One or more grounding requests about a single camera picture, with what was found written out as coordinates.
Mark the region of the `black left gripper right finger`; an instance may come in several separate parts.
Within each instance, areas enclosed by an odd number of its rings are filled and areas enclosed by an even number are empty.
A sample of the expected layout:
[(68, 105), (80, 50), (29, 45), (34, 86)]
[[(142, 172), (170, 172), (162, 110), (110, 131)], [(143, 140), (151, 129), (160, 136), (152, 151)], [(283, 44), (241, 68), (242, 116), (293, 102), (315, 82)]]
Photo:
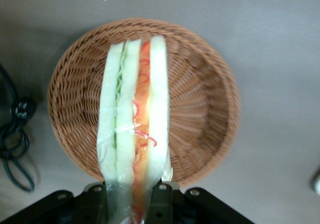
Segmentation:
[(200, 187), (184, 193), (174, 182), (153, 187), (150, 224), (251, 224), (252, 221)]

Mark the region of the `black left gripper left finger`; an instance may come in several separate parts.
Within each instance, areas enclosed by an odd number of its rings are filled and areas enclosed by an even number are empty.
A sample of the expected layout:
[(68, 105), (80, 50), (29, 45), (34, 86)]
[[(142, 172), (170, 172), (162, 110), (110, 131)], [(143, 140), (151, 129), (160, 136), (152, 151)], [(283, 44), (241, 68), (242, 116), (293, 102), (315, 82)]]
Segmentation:
[(87, 185), (76, 197), (67, 190), (53, 192), (1, 223), (107, 224), (106, 187), (103, 183), (93, 183)]

